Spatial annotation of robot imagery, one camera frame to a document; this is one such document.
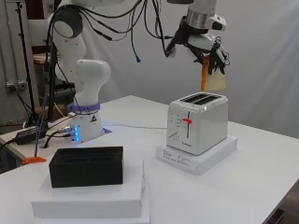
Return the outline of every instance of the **blue light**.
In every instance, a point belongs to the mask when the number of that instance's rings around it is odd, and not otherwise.
[[[76,126],[75,128],[75,141],[79,142],[79,132],[78,132],[78,127]]]

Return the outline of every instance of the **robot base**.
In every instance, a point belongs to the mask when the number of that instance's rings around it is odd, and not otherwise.
[[[72,127],[68,138],[71,142],[88,142],[104,134],[100,111],[78,114],[69,121],[68,126]]]

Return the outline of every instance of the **toaster slot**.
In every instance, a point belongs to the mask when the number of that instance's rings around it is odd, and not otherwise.
[[[220,96],[210,95],[210,96],[208,96],[208,97],[206,97],[206,98],[204,98],[202,100],[194,102],[194,104],[195,105],[205,105],[205,104],[207,104],[209,102],[212,102],[212,101],[214,101],[216,99],[219,99],[219,98],[220,98]]]
[[[198,93],[194,96],[190,96],[188,98],[182,99],[181,102],[186,102],[186,103],[190,103],[190,104],[194,104],[195,102],[202,100],[206,97],[210,96],[209,94],[205,94],[205,93]]]

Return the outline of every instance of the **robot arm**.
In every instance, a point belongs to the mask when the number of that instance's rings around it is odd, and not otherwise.
[[[228,54],[221,46],[221,38],[208,33],[208,30],[224,31],[226,20],[215,14],[217,0],[167,0],[172,4],[188,4],[187,16],[181,19],[174,38],[166,49],[166,56],[175,54],[176,44],[188,48],[196,57],[195,62],[203,63],[209,57],[208,73],[219,68],[224,74]]]
[[[86,7],[109,6],[119,4],[124,0],[63,0],[59,8],[50,19],[49,34],[52,35],[57,50],[61,54],[61,59],[57,63],[55,71],[57,77],[75,83],[76,95],[75,104],[71,105],[77,113],[69,123],[75,130],[72,133],[71,141],[86,142],[95,137],[101,136],[102,124],[99,115],[98,93],[110,76],[109,65],[97,60],[82,59],[85,55],[86,47],[81,37],[81,32],[85,21]],[[208,30],[224,30],[225,19],[215,14],[216,0],[168,0],[174,4],[190,4],[186,17],[183,17],[175,36],[170,41],[164,53],[168,57],[175,49],[176,44],[187,47],[197,58],[197,62],[203,63],[204,57],[209,57],[208,72],[220,68],[224,74],[225,61],[227,56],[221,46],[221,41],[208,34]],[[128,15],[135,8],[146,0],[135,0],[134,6],[119,16],[107,16],[106,18],[119,18]],[[155,6],[157,18],[159,12]],[[155,37],[162,40],[164,36],[160,18],[161,36]],[[107,40],[112,38],[101,31],[93,30]]]

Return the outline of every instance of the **orange object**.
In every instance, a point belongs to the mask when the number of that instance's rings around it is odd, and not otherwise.
[[[47,161],[47,160],[44,158],[41,158],[41,157],[29,157],[29,158],[23,159],[22,164],[25,165],[25,164],[45,162],[45,161]]]
[[[201,91],[206,90],[206,70],[209,65],[209,57],[205,57],[203,59],[203,66],[202,66],[202,86],[201,86]]]

